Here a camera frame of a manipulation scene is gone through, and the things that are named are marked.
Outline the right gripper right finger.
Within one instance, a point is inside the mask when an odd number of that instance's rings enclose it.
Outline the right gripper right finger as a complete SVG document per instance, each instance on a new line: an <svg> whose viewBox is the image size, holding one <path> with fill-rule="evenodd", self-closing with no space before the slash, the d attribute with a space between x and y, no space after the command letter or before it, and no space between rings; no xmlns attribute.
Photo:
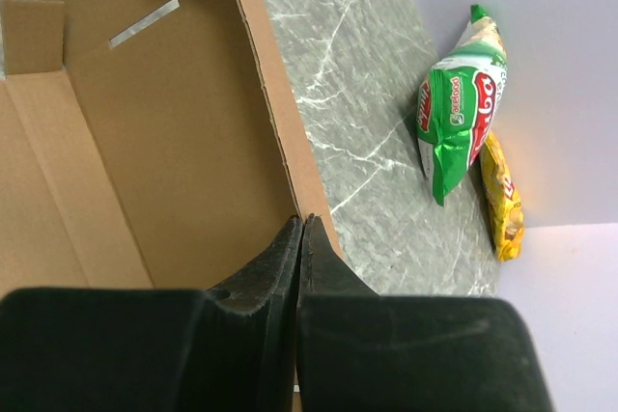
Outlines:
<svg viewBox="0 0 618 412"><path fill-rule="evenodd" d="M335 253L323 220L300 249L296 365L306 411L549 411L527 326L485 297L381 296Z"/></svg>

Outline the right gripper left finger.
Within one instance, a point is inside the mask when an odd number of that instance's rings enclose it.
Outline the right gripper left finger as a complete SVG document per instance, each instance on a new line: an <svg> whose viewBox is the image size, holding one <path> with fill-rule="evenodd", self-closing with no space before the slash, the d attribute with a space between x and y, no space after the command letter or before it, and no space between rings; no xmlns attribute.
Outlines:
<svg viewBox="0 0 618 412"><path fill-rule="evenodd" d="M21 288L1 302L5 411L289 411L303 223L208 289Z"/></svg>

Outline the brown cardboard box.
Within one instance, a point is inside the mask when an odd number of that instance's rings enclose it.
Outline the brown cardboard box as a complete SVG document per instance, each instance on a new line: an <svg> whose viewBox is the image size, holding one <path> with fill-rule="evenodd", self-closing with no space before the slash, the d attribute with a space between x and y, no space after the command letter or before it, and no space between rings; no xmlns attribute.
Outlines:
<svg viewBox="0 0 618 412"><path fill-rule="evenodd" d="M208 289L328 206L263 0L3 0L1 302Z"/></svg>

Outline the yellow Lays chips bag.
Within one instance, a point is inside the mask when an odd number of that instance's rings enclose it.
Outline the yellow Lays chips bag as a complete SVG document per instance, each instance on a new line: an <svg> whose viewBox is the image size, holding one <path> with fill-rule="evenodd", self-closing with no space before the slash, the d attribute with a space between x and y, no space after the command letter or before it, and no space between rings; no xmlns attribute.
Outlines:
<svg viewBox="0 0 618 412"><path fill-rule="evenodd" d="M500 261L517 259L525 232L521 197L493 132L489 133L479 159L496 257Z"/></svg>

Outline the green Chuba snack bag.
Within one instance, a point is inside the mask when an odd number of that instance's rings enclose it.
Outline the green Chuba snack bag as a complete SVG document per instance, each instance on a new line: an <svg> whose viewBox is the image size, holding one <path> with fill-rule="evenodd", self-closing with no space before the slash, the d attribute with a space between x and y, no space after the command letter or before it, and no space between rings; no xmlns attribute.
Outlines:
<svg viewBox="0 0 618 412"><path fill-rule="evenodd" d="M507 79L507 51L497 23L474 4L460 43L430 68L418 90L416 136L439 206L479 155Z"/></svg>

